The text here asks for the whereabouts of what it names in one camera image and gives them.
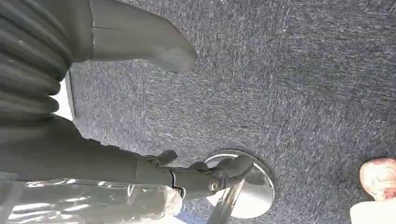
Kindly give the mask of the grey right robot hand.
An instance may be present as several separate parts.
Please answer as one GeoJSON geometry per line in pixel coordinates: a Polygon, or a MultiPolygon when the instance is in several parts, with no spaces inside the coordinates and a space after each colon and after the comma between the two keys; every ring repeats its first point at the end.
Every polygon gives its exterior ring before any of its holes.
{"type": "Polygon", "coordinates": [[[85,139],[55,113],[53,96],[73,63],[143,59],[165,71],[193,68],[197,53],[167,19],[117,0],[3,0],[0,3],[0,169],[21,181],[60,177],[158,184],[195,199],[240,183],[249,156],[213,168],[141,156],[85,139]]]}

